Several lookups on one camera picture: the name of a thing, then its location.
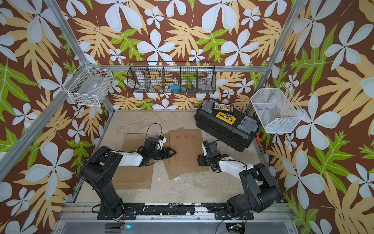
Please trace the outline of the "brown kraft file bag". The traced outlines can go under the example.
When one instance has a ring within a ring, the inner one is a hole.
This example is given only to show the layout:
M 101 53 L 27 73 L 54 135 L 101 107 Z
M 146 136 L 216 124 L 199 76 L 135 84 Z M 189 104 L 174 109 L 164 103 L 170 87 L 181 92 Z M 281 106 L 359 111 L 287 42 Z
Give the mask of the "brown kraft file bag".
M 203 136 L 200 129 L 176 129 L 171 130 L 167 136 L 169 146 L 176 154 L 167 160 L 163 160 L 170 180 L 183 174 L 207 172 L 208 167 L 200 167 L 198 156 L 203 154 Z
M 129 133 L 124 136 L 121 151 L 123 157 L 112 178 L 117 190 L 150 189 L 153 177 L 153 166 L 141 165 L 141 157 L 133 155 L 144 145 L 146 137 L 156 137 L 156 133 Z

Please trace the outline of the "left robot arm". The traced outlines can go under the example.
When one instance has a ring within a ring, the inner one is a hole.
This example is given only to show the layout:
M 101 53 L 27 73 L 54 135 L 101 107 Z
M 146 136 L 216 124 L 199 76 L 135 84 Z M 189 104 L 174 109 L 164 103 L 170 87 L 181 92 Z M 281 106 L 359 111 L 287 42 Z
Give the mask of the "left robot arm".
M 107 146 L 100 147 L 81 167 L 81 179 L 92 186 L 100 198 L 98 219 L 120 221 L 125 217 L 123 200 L 116 193 L 112 179 L 118 167 L 151 166 L 154 162 L 170 159 L 177 152 L 164 147 L 163 136 L 148 137 L 144 145 L 131 152 L 115 151 Z

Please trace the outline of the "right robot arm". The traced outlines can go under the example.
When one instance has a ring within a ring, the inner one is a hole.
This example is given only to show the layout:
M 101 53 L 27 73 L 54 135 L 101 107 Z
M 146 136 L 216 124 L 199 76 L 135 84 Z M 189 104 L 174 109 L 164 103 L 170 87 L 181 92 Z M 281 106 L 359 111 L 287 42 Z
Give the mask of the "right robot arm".
M 260 213 L 282 200 L 281 190 L 264 164 L 252 165 L 234 160 L 221 154 L 216 142 L 204 141 L 202 149 L 204 153 L 197 159 L 199 166 L 230 174 L 241 181 L 244 193 L 230 198 L 226 204 L 225 210 L 231 217 L 245 212 Z

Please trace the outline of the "black yellow toolbox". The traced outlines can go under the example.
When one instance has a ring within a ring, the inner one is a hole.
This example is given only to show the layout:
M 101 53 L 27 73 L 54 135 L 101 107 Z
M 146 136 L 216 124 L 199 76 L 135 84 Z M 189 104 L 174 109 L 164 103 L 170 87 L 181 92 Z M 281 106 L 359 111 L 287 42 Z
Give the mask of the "black yellow toolbox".
M 258 120 L 212 98 L 196 110 L 194 119 L 198 128 L 239 152 L 250 146 L 260 127 Z

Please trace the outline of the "blue object in basket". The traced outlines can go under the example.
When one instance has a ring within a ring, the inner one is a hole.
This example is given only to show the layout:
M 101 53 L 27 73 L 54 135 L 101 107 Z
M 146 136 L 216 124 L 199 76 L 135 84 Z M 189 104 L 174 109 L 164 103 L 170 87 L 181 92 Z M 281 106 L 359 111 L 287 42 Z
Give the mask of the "blue object in basket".
M 179 93 L 180 92 L 180 86 L 173 84 L 172 86 L 169 87 L 169 89 L 174 92 L 174 93 Z

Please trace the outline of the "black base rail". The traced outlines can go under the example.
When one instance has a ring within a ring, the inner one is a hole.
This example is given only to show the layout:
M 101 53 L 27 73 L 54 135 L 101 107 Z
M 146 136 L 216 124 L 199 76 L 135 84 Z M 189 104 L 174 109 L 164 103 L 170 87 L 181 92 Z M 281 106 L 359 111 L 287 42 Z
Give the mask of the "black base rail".
M 123 203 L 113 208 L 100 204 L 100 210 L 96 212 L 99 220 L 135 220 L 141 215 L 164 216 L 196 216 L 199 214 L 212 215 L 216 220 L 244 218 L 253 220 L 254 215 L 250 210 L 234 214 L 232 208 L 226 203 Z

